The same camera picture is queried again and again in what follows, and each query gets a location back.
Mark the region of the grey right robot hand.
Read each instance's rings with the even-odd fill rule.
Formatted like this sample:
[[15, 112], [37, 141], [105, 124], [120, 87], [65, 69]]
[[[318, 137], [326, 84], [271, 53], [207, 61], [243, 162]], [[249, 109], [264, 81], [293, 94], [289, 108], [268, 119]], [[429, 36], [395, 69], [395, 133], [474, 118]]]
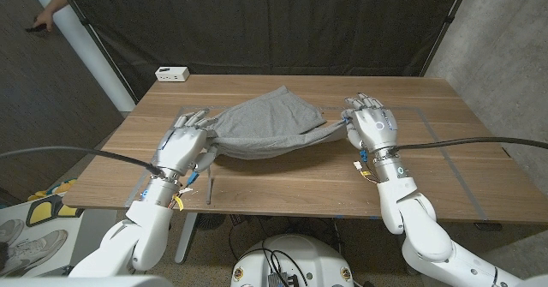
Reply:
[[342, 113], [342, 119], [354, 147], [376, 152], [396, 145], [397, 122], [390, 109], [364, 93], [344, 101], [349, 109]]

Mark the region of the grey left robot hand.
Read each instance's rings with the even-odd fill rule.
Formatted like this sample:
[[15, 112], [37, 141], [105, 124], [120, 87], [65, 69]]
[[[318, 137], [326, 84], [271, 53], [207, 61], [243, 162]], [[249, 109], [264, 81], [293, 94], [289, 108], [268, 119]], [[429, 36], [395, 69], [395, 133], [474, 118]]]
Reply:
[[216, 118], [207, 118], [208, 108], [180, 115], [158, 144], [156, 160], [157, 177], [174, 181], [188, 170], [200, 173], [207, 169], [217, 156], [218, 145], [213, 142], [217, 134], [209, 129]]

